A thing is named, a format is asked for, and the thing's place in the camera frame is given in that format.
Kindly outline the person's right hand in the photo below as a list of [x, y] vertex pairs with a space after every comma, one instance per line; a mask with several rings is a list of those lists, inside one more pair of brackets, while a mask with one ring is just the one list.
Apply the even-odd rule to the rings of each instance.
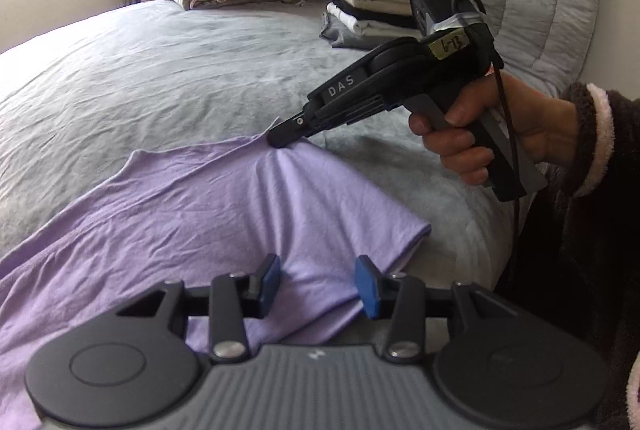
[[446, 129], [436, 130], [426, 116], [413, 112], [409, 117], [411, 132], [422, 138], [424, 147], [436, 153], [447, 170], [470, 186], [488, 181], [488, 164], [495, 158], [468, 129], [486, 113], [498, 122], [502, 133], [506, 133], [506, 119], [512, 120], [513, 132], [533, 162], [569, 168], [578, 136], [575, 105], [541, 94], [509, 73], [500, 75], [508, 111], [501, 106], [495, 75], [488, 74], [462, 88], [445, 113]]

